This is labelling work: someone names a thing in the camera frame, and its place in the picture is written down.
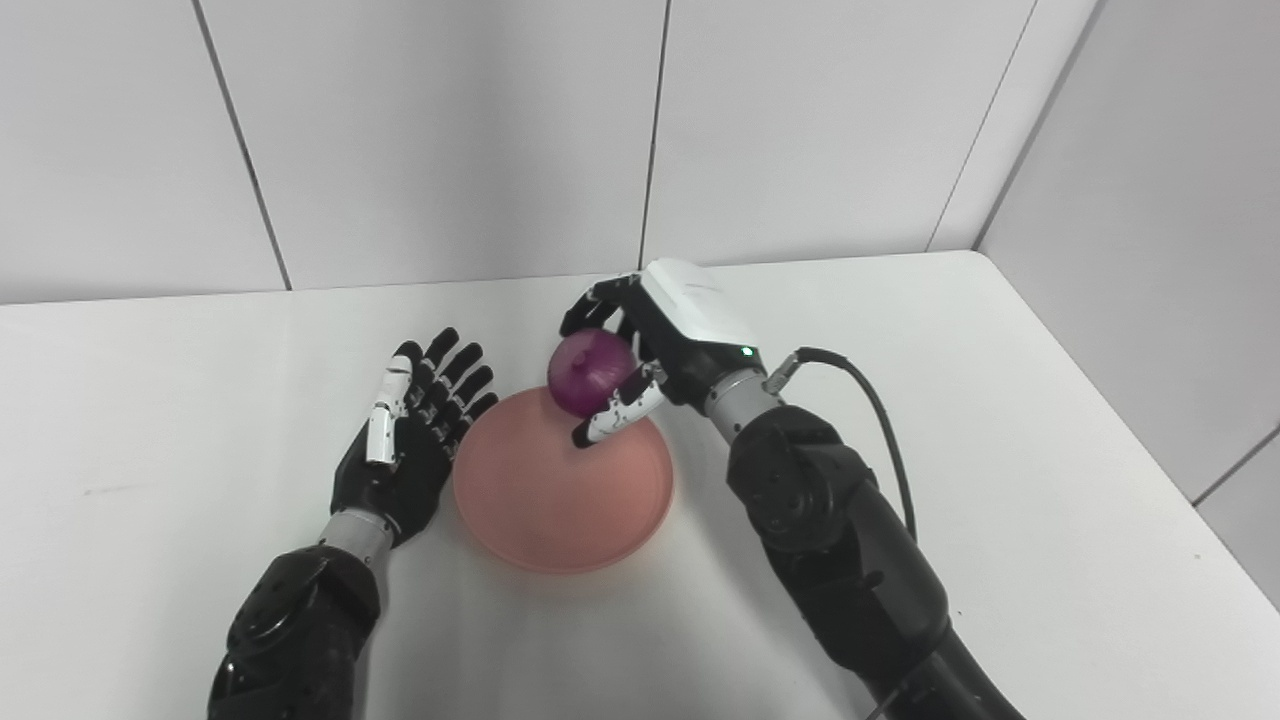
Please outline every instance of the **robot forearm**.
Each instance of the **robot forearm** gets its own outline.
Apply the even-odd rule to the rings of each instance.
[[[392,539],[385,520],[344,510],[317,544],[276,557],[228,632],[210,720],[348,720],[356,660],[381,612],[374,568]]]
[[[888,717],[1020,720],[955,634],[941,580],[861,457],[756,377],[718,387],[707,409],[731,443],[728,484],[827,655]]]

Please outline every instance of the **cable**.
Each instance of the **cable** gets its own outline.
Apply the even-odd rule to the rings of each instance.
[[[870,401],[872,409],[876,411],[876,419],[879,420],[881,432],[884,433],[884,443],[888,446],[888,457],[893,462],[893,475],[897,478],[897,495],[902,501],[902,524],[906,525],[908,534],[911,539],[915,537],[915,505],[911,502],[911,487],[906,482],[906,468],[902,465],[902,452],[897,447],[897,437],[893,434],[893,425],[888,421],[888,411],[884,410],[884,404],[881,402],[879,395],[876,393],[876,388],[872,387],[872,382],[867,379],[867,375],[861,373],[852,363],[849,361],[844,355],[832,352],[829,350],[823,350],[820,347],[800,347],[792,352],[786,360],[778,365],[778,369],[773,372],[772,375],[764,382],[765,391],[777,395],[782,386],[791,379],[791,375],[804,365],[805,363],[820,363],[823,365],[831,365],[832,368],[840,368],[841,370],[852,375],[858,384],[867,393],[867,400]]]

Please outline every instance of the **black cable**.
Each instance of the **black cable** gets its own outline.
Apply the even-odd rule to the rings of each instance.
[[[795,356],[801,364],[822,363],[823,365],[831,365],[845,370],[852,375],[855,380],[858,380],[863,392],[867,393],[867,400],[870,401],[872,409],[876,411],[876,419],[879,420],[881,430],[884,433],[884,443],[888,445],[888,457],[893,462],[893,475],[897,478],[897,493],[902,500],[902,524],[906,525],[906,532],[911,536],[911,539],[916,539],[915,505],[911,502],[911,487],[906,482],[906,468],[902,465],[902,452],[897,448],[897,437],[893,436],[893,425],[888,421],[888,411],[884,410],[884,404],[881,402],[879,395],[877,395],[876,388],[872,387],[872,382],[868,380],[867,375],[855,368],[847,357],[829,350],[823,350],[820,347],[801,347],[795,351]]]

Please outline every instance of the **pink plate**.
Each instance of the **pink plate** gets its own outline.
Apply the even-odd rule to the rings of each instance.
[[[588,450],[581,420],[545,387],[480,416],[458,448],[453,495],[471,533],[512,565],[586,573],[635,552],[671,506],[671,455],[649,420]]]

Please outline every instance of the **cable connector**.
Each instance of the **cable connector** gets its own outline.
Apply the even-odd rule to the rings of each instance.
[[[782,364],[778,365],[777,369],[773,370],[773,373],[769,374],[768,378],[765,378],[764,392],[769,395],[778,395],[780,392],[782,392],[782,388],[785,388],[787,383],[791,382],[791,375],[796,374],[796,370],[799,369],[800,369],[800,356],[797,356],[795,352],[787,355],[786,359],[782,360]]]

